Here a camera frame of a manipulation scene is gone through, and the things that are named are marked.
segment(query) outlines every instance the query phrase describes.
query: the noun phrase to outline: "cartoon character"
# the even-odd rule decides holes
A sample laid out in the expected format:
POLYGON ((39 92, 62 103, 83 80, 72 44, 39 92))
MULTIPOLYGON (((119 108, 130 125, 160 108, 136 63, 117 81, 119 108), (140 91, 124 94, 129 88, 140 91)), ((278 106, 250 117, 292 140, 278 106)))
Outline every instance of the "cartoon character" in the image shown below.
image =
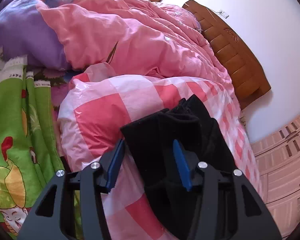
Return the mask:
POLYGON ((6 137, 0 155, 0 212, 9 231, 18 235, 28 212, 25 208, 26 189, 19 168, 8 158, 13 138, 6 137))

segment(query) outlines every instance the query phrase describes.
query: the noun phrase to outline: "folded black garment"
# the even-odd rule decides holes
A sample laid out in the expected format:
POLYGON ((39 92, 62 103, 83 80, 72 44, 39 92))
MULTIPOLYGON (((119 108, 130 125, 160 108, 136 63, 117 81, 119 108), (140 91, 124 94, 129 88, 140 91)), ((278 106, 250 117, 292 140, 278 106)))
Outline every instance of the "folded black garment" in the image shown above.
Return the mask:
POLYGON ((232 172, 237 167, 218 122, 193 95, 180 100, 174 109, 163 109, 122 127, 121 132, 144 180, 154 214, 173 235, 186 240, 200 193, 187 192, 182 186, 172 143, 177 139, 200 161, 232 172))

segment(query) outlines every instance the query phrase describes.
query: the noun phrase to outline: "green fabric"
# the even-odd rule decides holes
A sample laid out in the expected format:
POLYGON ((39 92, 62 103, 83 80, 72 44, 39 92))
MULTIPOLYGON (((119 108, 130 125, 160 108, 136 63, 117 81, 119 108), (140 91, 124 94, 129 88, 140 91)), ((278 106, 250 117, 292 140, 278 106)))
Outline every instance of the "green fabric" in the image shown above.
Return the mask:
MULTIPOLYGON (((63 169, 51 109, 50 83, 34 82, 33 73, 26 73, 26 58, 10 60, 0 69, 1 223, 2 214, 13 208, 26 216, 46 183, 63 169)), ((13 236, 18 233, 18 228, 9 230, 13 236)))

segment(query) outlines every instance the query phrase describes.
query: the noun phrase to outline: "silver screw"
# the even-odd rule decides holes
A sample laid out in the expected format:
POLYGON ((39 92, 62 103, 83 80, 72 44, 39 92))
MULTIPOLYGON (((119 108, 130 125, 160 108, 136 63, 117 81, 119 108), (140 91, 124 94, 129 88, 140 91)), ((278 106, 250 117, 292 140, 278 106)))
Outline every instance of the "silver screw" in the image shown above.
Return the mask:
POLYGON ((100 163, 98 163, 98 162, 91 163, 90 167, 95 170, 100 167, 100 163))
POLYGON ((65 171, 64 171, 64 170, 58 170, 57 173, 56 173, 56 175, 57 175, 58 177, 62 177, 64 174, 65 174, 65 171))
POLYGON ((241 175, 242 175, 242 171, 240 171, 240 170, 234 170, 233 171, 233 174, 235 175, 235 176, 238 176, 238 177, 240 177, 241 175))
POLYGON ((208 164, 205 163, 205 162, 199 162, 199 163, 198 163, 198 166, 199 166, 199 168, 201 168, 201 169, 205 169, 206 167, 208 167, 208 164))

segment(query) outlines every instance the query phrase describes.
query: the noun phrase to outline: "pink and white checkered quilt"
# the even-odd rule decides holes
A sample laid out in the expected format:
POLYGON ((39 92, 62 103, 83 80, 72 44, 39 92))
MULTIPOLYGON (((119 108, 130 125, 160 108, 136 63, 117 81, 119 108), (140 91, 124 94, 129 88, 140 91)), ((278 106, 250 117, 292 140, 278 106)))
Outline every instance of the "pink and white checkered quilt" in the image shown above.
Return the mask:
MULTIPOLYGON (((122 138, 123 125, 163 108, 171 109, 180 99, 195 94, 218 121, 237 166, 261 194, 256 160, 239 122, 238 102, 222 85, 195 77, 159 79, 141 75, 100 81, 98 65, 72 79, 71 90, 60 106, 61 144, 73 171, 82 170, 111 150, 122 138)), ((102 200, 113 240, 176 239, 153 214, 130 154, 124 157, 115 188, 102 200)))

